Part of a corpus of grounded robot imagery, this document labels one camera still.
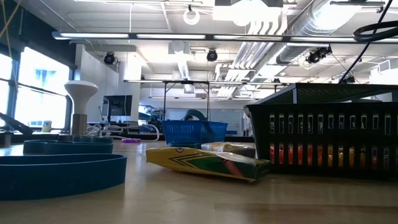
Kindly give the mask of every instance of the blue tape roll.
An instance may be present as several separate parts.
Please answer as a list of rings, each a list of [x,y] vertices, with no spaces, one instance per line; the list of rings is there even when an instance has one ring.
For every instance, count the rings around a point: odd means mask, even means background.
[[[127,158],[117,154],[0,157],[0,200],[83,194],[123,184]]]
[[[113,144],[93,142],[69,142],[58,140],[30,140],[24,142],[24,154],[90,154],[112,153]]]
[[[201,149],[201,143],[194,142],[171,142],[169,147],[189,147],[192,149]]]
[[[88,136],[74,136],[74,142],[93,142],[93,143],[113,143],[112,138],[98,138],[98,137],[88,137]]]

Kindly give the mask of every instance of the blue plastic basket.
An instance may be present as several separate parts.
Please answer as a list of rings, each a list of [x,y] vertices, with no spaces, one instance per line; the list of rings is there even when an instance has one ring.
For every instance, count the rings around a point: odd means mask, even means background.
[[[228,123],[212,121],[163,121],[166,143],[224,141]]]

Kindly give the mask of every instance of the blue object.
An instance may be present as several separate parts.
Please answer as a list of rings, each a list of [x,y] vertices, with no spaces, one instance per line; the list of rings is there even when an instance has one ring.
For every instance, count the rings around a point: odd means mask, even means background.
[[[225,134],[238,134],[237,131],[227,131]]]
[[[169,147],[189,147],[192,149],[201,149],[201,143],[175,142],[175,143],[169,143]]]
[[[24,154],[90,154],[112,153],[113,144],[70,142],[58,140],[30,140],[24,142]]]
[[[113,143],[112,138],[98,138],[98,137],[88,137],[88,136],[74,136],[74,142],[93,142],[93,143]]]
[[[163,121],[166,143],[224,141],[228,123],[212,121]]]
[[[197,117],[200,121],[207,121],[207,119],[205,118],[205,115],[203,115],[203,113],[201,113],[198,110],[193,110],[193,109],[187,110],[183,120],[184,121],[188,120],[189,116]]]
[[[0,200],[83,194],[123,184],[127,158],[117,154],[0,157]]]

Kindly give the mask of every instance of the white lamp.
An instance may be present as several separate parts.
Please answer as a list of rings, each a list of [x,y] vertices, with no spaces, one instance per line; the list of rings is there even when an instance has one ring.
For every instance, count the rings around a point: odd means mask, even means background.
[[[98,86],[87,81],[72,80],[64,85],[73,102],[72,135],[86,134],[88,100],[98,91]]]

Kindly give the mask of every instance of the wooden table surface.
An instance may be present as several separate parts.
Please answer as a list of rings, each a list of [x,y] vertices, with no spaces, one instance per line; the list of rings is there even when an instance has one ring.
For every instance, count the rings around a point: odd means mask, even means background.
[[[0,223],[398,223],[395,183],[274,174],[248,183],[146,163],[145,149],[164,146],[116,141],[114,153],[127,156],[124,185],[0,202]],[[20,155],[21,145],[0,149],[0,156]]]

